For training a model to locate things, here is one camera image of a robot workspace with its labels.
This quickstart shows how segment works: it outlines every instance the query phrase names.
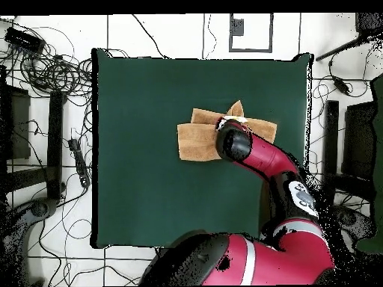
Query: green mat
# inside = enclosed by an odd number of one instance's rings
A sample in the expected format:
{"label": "green mat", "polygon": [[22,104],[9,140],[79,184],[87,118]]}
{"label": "green mat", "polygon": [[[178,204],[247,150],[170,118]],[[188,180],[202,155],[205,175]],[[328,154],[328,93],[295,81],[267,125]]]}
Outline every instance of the green mat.
{"label": "green mat", "polygon": [[312,55],[290,62],[94,56],[97,246],[168,246],[194,229],[258,236],[261,179],[226,161],[181,161],[177,124],[189,123],[193,108],[225,113],[240,99],[245,116],[277,123],[275,144],[302,163]]}
{"label": "green mat", "polygon": [[373,172],[373,182],[376,198],[370,205],[371,217],[376,225],[374,238],[360,240],[356,247],[368,253],[383,253],[383,75],[370,83],[373,98],[378,104],[378,111],[373,120],[376,133],[376,161]]}

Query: brown cloth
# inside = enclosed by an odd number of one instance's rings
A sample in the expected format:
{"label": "brown cloth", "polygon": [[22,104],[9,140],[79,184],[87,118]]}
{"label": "brown cloth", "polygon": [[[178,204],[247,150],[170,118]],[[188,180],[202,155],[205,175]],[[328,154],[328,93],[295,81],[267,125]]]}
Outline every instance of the brown cloth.
{"label": "brown cloth", "polygon": [[[217,132],[215,124],[225,114],[218,114],[201,109],[193,109],[191,123],[177,125],[178,150],[184,161],[212,161],[221,159],[215,149]],[[240,101],[231,106],[226,113],[228,116],[244,117]],[[245,125],[256,135],[273,143],[277,132],[277,125],[263,120],[246,118]]]}

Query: white floor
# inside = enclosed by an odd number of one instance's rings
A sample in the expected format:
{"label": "white floor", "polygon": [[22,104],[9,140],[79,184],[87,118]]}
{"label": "white floor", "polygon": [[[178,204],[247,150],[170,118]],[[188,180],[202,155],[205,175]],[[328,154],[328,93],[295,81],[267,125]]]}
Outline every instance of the white floor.
{"label": "white floor", "polygon": [[[275,59],[288,61],[294,58],[298,53],[309,52],[316,57],[327,52],[357,36],[355,31],[355,14],[354,13],[275,13],[274,16],[274,34],[273,34],[273,53],[229,53],[228,52],[228,33],[229,33],[229,14],[186,14],[186,15],[137,15],[147,31],[156,40],[159,50],[163,55],[170,58],[208,58],[225,59],[225,58],[259,58],[259,59]],[[73,55],[79,60],[90,58],[92,48],[110,48],[122,49],[128,56],[153,56],[158,57],[151,39],[144,33],[141,26],[131,15],[113,15],[113,16],[18,16],[17,23],[29,28],[36,28],[47,43],[53,45],[58,54]],[[7,25],[0,22],[0,37]],[[63,32],[68,40],[61,32],[52,30],[50,27]],[[0,40],[0,49],[5,45]],[[364,63],[366,55],[371,48],[371,44],[342,52],[334,58],[334,65],[331,68],[333,74],[347,79],[362,79],[364,72]],[[328,61],[315,62],[313,65],[313,89],[318,85],[319,80],[328,75]],[[382,57],[381,53],[375,50],[368,59],[365,79],[370,80],[382,73]],[[315,117],[321,107],[322,100],[319,93],[325,95],[327,93],[327,85],[329,91],[334,89],[332,81],[322,81],[322,86],[314,92],[312,117]],[[353,95],[357,96],[364,92],[365,85],[363,82],[352,81],[354,88]],[[359,98],[351,98],[334,91],[328,98],[340,101],[340,129],[344,125],[344,113],[348,105],[357,104],[372,100],[370,89]],[[30,118],[35,119],[43,132],[48,131],[48,105],[47,99],[32,99]],[[70,138],[72,128],[79,131],[82,127],[82,119],[84,116],[84,108],[76,107],[67,103],[64,109],[64,137]],[[29,131],[34,131],[35,126],[30,126]],[[91,145],[91,133],[87,134],[89,144]],[[323,136],[323,130],[318,119],[311,123],[311,141]],[[47,140],[41,135],[30,136],[31,144],[37,151],[39,158],[43,164],[46,164],[46,146]],[[311,150],[317,154],[317,157],[310,153],[310,161],[321,161],[322,140],[319,140],[311,146]],[[84,143],[82,151],[87,152],[90,147]],[[342,139],[339,140],[340,155],[338,158],[338,167],[342,161]],[[70,151],[63,148],[64,157],[63,180],[67,180],[70,175],[75,173],[74,159],[70,156]],[[91,162],[91,155],[87,156],[87,164]],[[31,154],[29,160],[17,160],[14,164],[38,164],[36,157]],[[13,166],[13,170],[22,170],[25,166]],[[312,172],[316,172],[316,165],[310,164]],[[15,206],[30,200],[31,197],[39,190],[45,187],[44,184],[36,185],[20,191],[15,191],[9,195],[9,201],[13,200]],[[67,200],[77,197],[82,192],[77,175],[71,177],[68,185]],[[67,286],[62,281],[67,268],[70,267],[70,281],[73,280],[77,273],[85,271],[95,271],[89,274],[78,275],[72,283],[72,286],[124,286],[130,279],[139,278],[149,261],[154,257],[155,252],[152,248],[138,247],[110,247],[106,250],[95,250],[89,245],[89,237],[83,239],[74,239],[67,237],[61,217],[70,213],[64,218],[64,225],[68,230],[74,223],[70,234],[73,237],[81,238],[88,235],[91,226],[86,219],[91,221],[92,198],[91,189],[84,195],[74,206],[69,203],[46,221],[45,234],[42,243],[46,249],[57,254],[62,259],[62,265],[56,274],[53,285]],[[368,206],[364,206],[363,213],[368,215]],[[53,256],[43,251],[38,242],[38,237],[42,229],[42,224],[33,228],[29,241],[29,265],[32,276],[45,277],[46,285],[51,276],[56,271],[59,261]],[[69,258],[70,263],[64,272],[66,261],[64,257]]]}

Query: white stripe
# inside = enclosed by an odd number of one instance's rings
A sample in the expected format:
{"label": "white stripe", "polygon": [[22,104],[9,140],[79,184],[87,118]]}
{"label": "white stripe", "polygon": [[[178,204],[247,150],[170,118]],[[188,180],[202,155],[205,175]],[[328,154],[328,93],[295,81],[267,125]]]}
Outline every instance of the white stripe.
{"label": "white stripe", "polygon": [[246,247],[248,248],[248,254],[246,256],[246,266],[243,272],[243,278],[241,286],[250,286],[253,281],[254,268],[255,268],[255,247],[252,242],[243,237],[246,241]]}
{"label": "white stripe", "polygon": [[291,233],[293,231],[312,233],[321,238],[327,244],[327,241],[323,237],[322,230],[315,224],[304,221],[291,221],[285,224],[281,224],[277,229],[275,229],[273,237],[275,237],[277,233],[279,233],[284,227],[286,227],[287,233]]}

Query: red robot arm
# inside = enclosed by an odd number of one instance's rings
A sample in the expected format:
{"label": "red robot arm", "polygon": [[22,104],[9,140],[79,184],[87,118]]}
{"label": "red robot arm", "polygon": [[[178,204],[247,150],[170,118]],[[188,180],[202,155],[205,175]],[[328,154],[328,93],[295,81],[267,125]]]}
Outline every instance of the red robot arm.
{"label": "red robot arm", "polygon": [[307,285],[333,272],[315,202],[289,155],[236,120],[219,120],[217,128],[218,154],[268,182],[273,217],[262,241],[186,235],[152,261],[140,286]]}

